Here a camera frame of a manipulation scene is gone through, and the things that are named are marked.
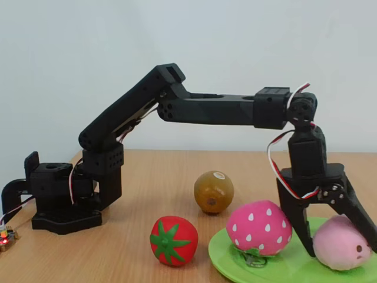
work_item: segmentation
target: kiwi sticker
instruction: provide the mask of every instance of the kiwi sticker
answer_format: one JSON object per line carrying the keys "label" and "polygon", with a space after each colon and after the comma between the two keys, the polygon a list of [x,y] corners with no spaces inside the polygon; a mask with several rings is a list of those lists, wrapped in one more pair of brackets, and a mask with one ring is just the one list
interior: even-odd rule
{"label": "kiwi sticker", "polygon": [[213,173],[213,176],[215,176],[216,178],[220,179],[220,180],[225,180],[225,176],[224,174],[220,173],[220,172],[214,172]]}

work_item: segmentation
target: black robotic arm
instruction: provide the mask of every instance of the black robotic arm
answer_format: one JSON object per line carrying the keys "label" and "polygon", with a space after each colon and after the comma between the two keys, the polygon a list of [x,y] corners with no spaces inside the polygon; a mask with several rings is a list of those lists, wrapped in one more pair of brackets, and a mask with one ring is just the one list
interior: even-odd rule
{"label": "black robotic arm", "polygon": [[[82,163],[39,163],[38,153],[25,159],[24,180],[15,180],[2,192],[6,222],[18,210],[20,195],[36,198],[34,229],[66,234],[102,224],[101,210],[121,196],[123,145],[117,140],[137,126],[153,106],[164,121],[213,125],[250,125],[281,130],[287,122],[295,127],[289,140],[292,168],[281,174],[298,198],[293,198],[278,180],[280,206],[311,256],[314,256],[306,208],[327,203],[346,214],[372,249],[377,252],[376,226],[357,200],[345,175],[344,166],[327,164],[325,137],[312,127],[317,99],[311,93],[293,95],[286,87],[266,87],[255,96],[197,94],[188,92],[185,76],[175,64],[153,68],[138,84],[110,105],[79,136]],[[72,176],[74,204],[70,201],[68,179]],[[319,188],[312,198],[301,197]]]}

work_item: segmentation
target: pink plush toy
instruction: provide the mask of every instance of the pink plush toy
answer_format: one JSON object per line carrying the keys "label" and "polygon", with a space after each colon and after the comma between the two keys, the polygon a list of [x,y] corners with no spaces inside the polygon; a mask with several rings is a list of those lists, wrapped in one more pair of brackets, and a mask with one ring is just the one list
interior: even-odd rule
{"label": "pink plush toy", "polygon": [[329,268],[349,270],[372,256],[365,238],[345,215],[336,215],[323,224],[313,237],[317,259]]}
{"label": "pink plush toy", "polygon": [[278,254],[292,237],[292,226],[287,217],[269,200],[236,209],[226,230],[237,248],[242,251],[258,249],[262,256]]}

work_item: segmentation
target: red tomato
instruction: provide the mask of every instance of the red tomato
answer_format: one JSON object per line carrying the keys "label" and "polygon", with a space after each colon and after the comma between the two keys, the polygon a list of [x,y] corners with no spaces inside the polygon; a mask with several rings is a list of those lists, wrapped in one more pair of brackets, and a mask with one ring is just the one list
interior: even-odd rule
{"label": "red tomato", "polygon": [[154,256],[161,263],[182,266],[194,257],[198,247],[198,232],[182,217],[164,216],[154,224],[150,242]]}

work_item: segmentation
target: green plate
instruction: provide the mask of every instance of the green plate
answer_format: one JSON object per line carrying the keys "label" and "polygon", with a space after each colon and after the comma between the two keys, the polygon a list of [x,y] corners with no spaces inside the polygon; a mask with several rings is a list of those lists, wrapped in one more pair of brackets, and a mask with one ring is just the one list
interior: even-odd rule
{"label": "green plate", "polygon": [[[326,219],[309,218],[314,234]],[[209,243],[213,265],[226,278],[236,283],[376,283],[377,256],[363,266],[350,271],[333,271],[311,258],[294,233],[292,240],[276,257],[269,258],[263,268],[248,267],[232,247],[225,229],[216,233]]]}

